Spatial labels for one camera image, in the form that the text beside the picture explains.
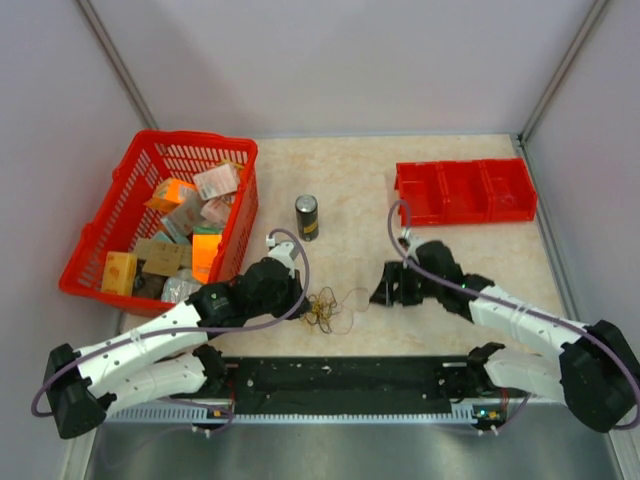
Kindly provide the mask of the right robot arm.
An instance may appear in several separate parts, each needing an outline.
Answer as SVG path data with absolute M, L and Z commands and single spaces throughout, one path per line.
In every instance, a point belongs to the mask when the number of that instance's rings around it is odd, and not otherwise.
M 552 399 L 590 429 L 624 429 L 639 409 L 639 361 L 617 326 L 553 316 L 509 295 L 489 278 L 466 273 L 440 241 L 401 238 L 404 257 L 388 261 L 370 297 L 373 304 L 413 306 L 435 299 L 474 325 L 500 330 L 530 348 L 519 354 L 501 344 L 469 353 L 466 380 L 476 394 L 513 388 Z

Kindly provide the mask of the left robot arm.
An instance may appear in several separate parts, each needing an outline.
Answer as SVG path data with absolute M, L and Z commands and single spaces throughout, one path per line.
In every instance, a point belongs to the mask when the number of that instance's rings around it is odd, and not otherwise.
M 309 271 L 265 257 L 126 334 L 79 349 L 54 348 L 42 388 L 59 437 L 79 437 L 121 410 L 161 397 L 220 394 L 226 368 L 208 342 L 246 332 L 247 321 L 263 315 L 274 322 L 299 318 L 309 309 L 309 280 Z

